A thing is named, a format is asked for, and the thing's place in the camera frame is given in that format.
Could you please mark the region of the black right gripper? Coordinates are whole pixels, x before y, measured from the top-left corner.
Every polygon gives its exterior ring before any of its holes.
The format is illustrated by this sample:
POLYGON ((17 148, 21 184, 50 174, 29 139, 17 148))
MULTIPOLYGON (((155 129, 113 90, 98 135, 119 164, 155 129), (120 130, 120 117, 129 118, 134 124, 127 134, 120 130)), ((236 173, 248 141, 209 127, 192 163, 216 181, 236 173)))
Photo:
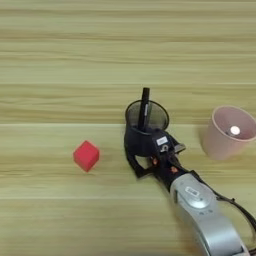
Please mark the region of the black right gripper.
POLYGON ((125 147, 125 155, 137 179, 152 175, 164 185, 167 191, 170 191, 174 180, 187 174, 188 170, 181 166, 176 156, 176 154, 184 151, 186 146, 179 143, 172 135, 168 135, 168 140, 170 152, 162 153, 159 158, 152 150, 138 151, 136 148, 129 148, 128 146, 125 147), (138 157, 147 161, 147 168, 139 163, 138 157))

